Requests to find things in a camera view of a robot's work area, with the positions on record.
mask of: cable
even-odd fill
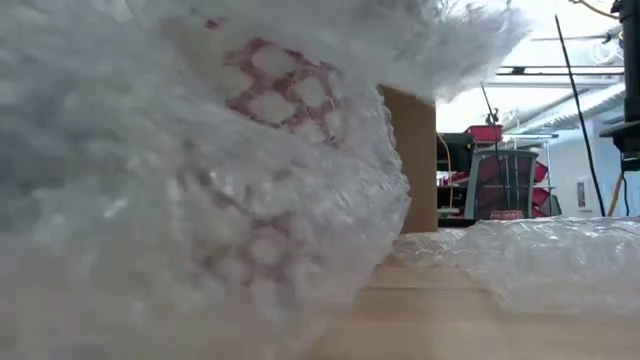
[[[442,138],[439,132],[436,132],[438,135],[438,139],[442,145],[444,145],[444,150],[447,152],[447,164],[449,165],[449,209],[453,209],[453,171],[451,171],[451,153],[449,152],[449,146]]]
[[[591,177],[593,178],[593,185],[596,187],[596,195],[598,196],[598,205],[600,206],[600,216],[604,217],[604,202],[602,201],[602,193],[600,192],[600,184],[596,175],[596,169],[593,165],[593,154],[591,154],[591,144],[589,144],[589,135],[587,134],[587,127],[584,123],[584,116],[582,109],[580,108],[580,97],[578,96],[578,89],[576,88],[576,81],[573,78],[573,71],[571,71],[571,62],[569,61],[569,54],[567,52],[567,45],[564,43],[564,36],[562,36],[562,28],[560,27],[560,19],[558,15],[555,15],[556,27],[558,28],[558,37],[560,37],[560,44],[562,45],[562,53],[564,54],[564,60],[567,63],[567,71],[569,72],[569,80],[571,80],[571,89],[573,90],[573,97],[576,100],[576,107],[578,108],[578,118],[580,118],[580,125],[582,127],[582,136],[584,137],[584,143],[587,147],[587,158],[589,160],[589,170],[591,171]]]
[[[607,12],[604,12],[600,9],[598,9],[597,7],[591,5],[590,3],[588,3],[586,0],[569,0],[569,2],[573,3],[573,4],[582,4],[584,5],[587,9],[593,11],[596,14],[600,14],[602,16],[606,16],[609,19],[614,19],[614,20],[618,20],[618,17],[613,15],[613,14],[609,14]]]
[[[626,216],[629,216],[629,194],[627,194],[627,178],[624,176],[624,155],[620,154],[620,177],[624,182],[624,206],[626,207]]]
[[[624,173],[620,172],[620,175],[618,175],[618,181],[616,181],[616,188],[613,192],[613,200],[611,200],[611,205],[609,206],[609,211],[607,212],[607,217],[612,217],[613,213],[616,211],[616,206],[618,206],[618,199],[620,197],[620,187],[622,186],[622,179],[624,179]]]
[[[489,96],[487,96],[487,90],[484,88],[484,84],[480,83],[480,87],[482,88],[482,94],[484,94],[484,100],[487,103],[487,108],[489,109],[489,114],[487,115],[487,123],[491,124],[493,126],[496,126],[496,124],[498,123],[498,115],[497,115],[497,109],[496,109],[496,114],[493,113],[493,109],[491,108],[491,104],[489,103]],[[495,143],[495,147],[496,147],[496,163],[498,164],[498,174],[500,176],[500,185],[502,185],[502,199],[504,200],[504,209],[505,210],[509,210],[509,199],[508,199],[508,193],[507,193],[507,186],[505,185],[505,181],[504,181],[504,174],[502,173],[502,165],[500,164],[500,153],[498,152],[498,144],[500,143],[500,139],[498,136],[498,130],[494,127],[493,131],[496,134],[496,143]]]
[[[629,197],[627,194],[627,178],[624,177],[624,172],[622,173],[622,182],[624,182],[624,206],[627,209],[626,216],[629,217]]]

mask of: desk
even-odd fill
[[[631,360],[640,319],[506,313],[456,268],[387,262],[312,360]]]

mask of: cardboard box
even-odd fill
[[[435,106],[392,88],[382,91],[391,110],[402,172],[411,186],[411,208],[402,233],[437,231]]]

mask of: white wall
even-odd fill
[[[615,184],[620,173],[620,152],[611,139],[600,138],[600,132],[606,128],[600,122],[587,121],[587,133],[595,162],[596,175],[600,183],[605,211],[613,199]],[[600,210],[595,186],[591,180],[587,151],[581,130],[559,131],[558,139],[549,144],[551,182],[556,188],[553,194],[558,196],[563,215],[576,217],[598,217]],[[547,164],[546,151],[539,151],[538,160]],[[627,173],[628,198],[631,216],[640,216],[640,173]],[[585,180],[587,207],[579,209],[577,182]],[[625,215],[623,192],[614,216]]]
[[[552,194],[558,196],[562,214],[576,217],[600,215],[595,196],[595,187],[590,181],[591,173],[581,130],[559,131],[558,139],[549,143],[549,164],[546,150],[539,151],[538,161],[549,166]],[[585,181],[587,207],[578,207],[578,181]]]

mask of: red box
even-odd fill
[[[502,141],[502,125],[474,125],[467,129],[475,142],[495,143]]]
[[[541,182],[542,180],[544,180],[544,178],[547,177],[547,174],[549,173],[549,168],[543,164],[541,164],[540,162],[536,161],[536,170],[535,170],[535,175],[534,175],[534,180],[536,183]]]
[[[547,216],[547,214],[545,214],[542,211],[540,211],[540,209],[537,206],[534,206],[533,207],[533,217],[534,218],[541,218],[541,217],[549,217],[549,216]]]
[[[535,188],[533,189],[533,204],[542,206],[549,199],[549,192],[545,189]]]

